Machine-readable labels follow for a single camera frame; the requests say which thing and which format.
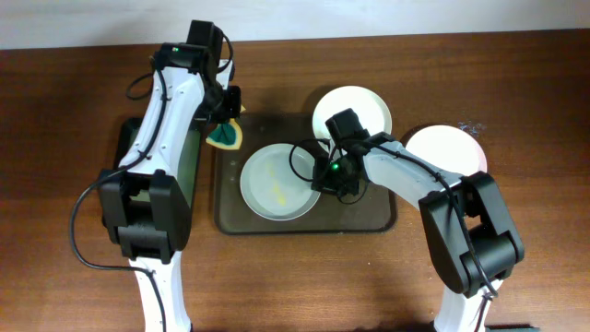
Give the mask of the green yellow sponge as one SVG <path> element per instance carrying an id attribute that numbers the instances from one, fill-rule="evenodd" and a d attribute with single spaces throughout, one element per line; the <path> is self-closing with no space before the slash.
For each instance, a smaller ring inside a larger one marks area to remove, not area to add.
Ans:
<path id="1" fill-rule="evenodd" d="M 244 108 L 240 105 L 213 113 L 205 114 L 207 124 L 215 124 L 216 127 L 206 137 L 206 143 L 214 148 L 222 150 L 238 150 L 243 142 L 243 131 L 237 122 Z"/>

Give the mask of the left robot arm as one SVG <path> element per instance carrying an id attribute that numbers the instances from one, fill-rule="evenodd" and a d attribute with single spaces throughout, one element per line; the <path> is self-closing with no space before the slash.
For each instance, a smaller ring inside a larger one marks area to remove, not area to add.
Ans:
<path id="1" fill-rule="evenodd" d="M 214 124 L 238 147 L 241 91 L 221 51 L 230 41 L 209 21 L 192 21 L 184 42 L 153 55 L 147 111 L 116 169 L 98 187 L 103 224 L 136 274 L 148 331 L 190 331 L 182 251 L 192 229 L 200 130 Z"/>

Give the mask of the white plate yellow stain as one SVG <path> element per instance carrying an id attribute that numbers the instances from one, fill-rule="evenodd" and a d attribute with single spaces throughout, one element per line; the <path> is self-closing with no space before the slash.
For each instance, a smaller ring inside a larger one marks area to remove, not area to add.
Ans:
<path id="1" fill-rule="evenodd" d="M 472 175 L 488 171 L 486 155 L 477 140 L 450 125 L 420 129 L 408 140 L 406 150 L 448 172 Z"/>

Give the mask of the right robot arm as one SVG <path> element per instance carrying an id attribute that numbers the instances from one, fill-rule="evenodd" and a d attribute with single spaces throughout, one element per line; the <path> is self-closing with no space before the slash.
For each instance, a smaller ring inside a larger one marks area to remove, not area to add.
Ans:
<path id="1" fill-rule="evenodd" d="M 525 257 L 499 186 L 486 172 L 463 175 L 432 165 L 385 132 L 362 127 L 350 109 L 329 117 L 330 155 L 313 168 L 312 188 L 355 195 L 359 182 L 380 185 L 420 213 L 431 262 L 445 285 L 436 331 L 484 331 L 498 288 Z"/>

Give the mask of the grey plate yellow stain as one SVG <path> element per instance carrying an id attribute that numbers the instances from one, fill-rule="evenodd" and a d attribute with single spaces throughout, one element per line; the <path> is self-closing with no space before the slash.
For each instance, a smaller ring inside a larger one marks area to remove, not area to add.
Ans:
<path id="1" fill-rule="evenodd" d="M 314 158 L 303 148 L 276 143 L 258 149 L 243 165 L 240 189 L 246 205 L 258 216 L 273 221 L 296 219 L 309 212 L 320 197 L 311 184 Z"/>

